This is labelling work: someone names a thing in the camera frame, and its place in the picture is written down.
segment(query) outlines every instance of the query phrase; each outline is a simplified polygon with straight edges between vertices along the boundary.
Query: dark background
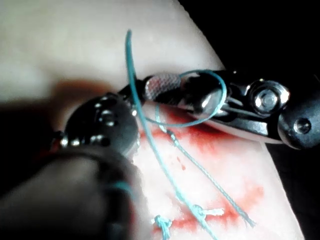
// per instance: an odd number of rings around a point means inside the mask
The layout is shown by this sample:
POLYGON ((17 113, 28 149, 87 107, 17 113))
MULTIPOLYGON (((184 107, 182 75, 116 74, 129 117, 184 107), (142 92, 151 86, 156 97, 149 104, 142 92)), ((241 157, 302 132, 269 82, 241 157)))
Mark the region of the dark background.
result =
MULTIPOLYGON (((226 69, 308 72, 319 77, 319 17, 315 6, 285 5, 280 9, 263 3, 259 7, 231 3, 222 7, 215 1, 180 2, 226 69)), ((299 87, 308 82, 301 79, 296 84, 299 87)), ((267 147, 305 239, 320 239, 319 147, 267 147)))

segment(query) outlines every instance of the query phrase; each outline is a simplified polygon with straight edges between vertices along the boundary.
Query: skin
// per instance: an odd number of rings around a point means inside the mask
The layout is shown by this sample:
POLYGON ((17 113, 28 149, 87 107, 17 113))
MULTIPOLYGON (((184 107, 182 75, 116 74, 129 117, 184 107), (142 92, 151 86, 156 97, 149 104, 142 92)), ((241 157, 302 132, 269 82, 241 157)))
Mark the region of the skin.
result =
MULTIPOLYGON (((68 117, 80 103, 107 91, 118 91, 128 83, 124 55, 128 29, 133 32, 133 58, 140 79, 158 72, 224 68, 201 31, 176 1, 1 0, 0 23, 1 103, 19 105, 20 102, 49 101, 50 122, 55 130, 64 129, 68 117)), ((151 104, 144 106, 150 118, 154 118, 154 110, 151 104)), ((182 113, 173 114, 167 108, 161 109, 161 117, 172 123, 187 120, 182 113)), ((304 239, 263 143, 205 126, 172 129, 180 144, 257 223, 251 228, 246 227, 170 138, 158 127, 150 127, 170 173, 188 199, 203 209, 224 208, 224 216, 207 217, 219 240, 304 239)), ((138 167, 140 180, 137 184, 142 188, 146 204, 143 210, 137 211, 140 215, 143 212, 144 224, 152 229, 151 239, 161 239, 159 229, 149 224, 156 215, 173 221, 172 240, 210 239, 188 209, 175 198, 142 129, 140 133, 140 147, 132 160, 138 167)), ((61 169, 69 170, 57 174, 68 183, 75 179, 72 176, 82 176, 82 171, 90 176, 88 168, 94 172, 97 167, 90 167, 83 161, 78 164, 76 171, 70 170, 74 168, 72 164, 62 164, 61 169)), ((43 177, 48 177, 48 168, 43 171, 43 177)), ((35 186, 44 188, 41 181, 35 186)), ((76 194, 63 190, 70 196, 76 194)), ((143 231, 141 226, 136 226, 135 232, 140 231, 143 231)))

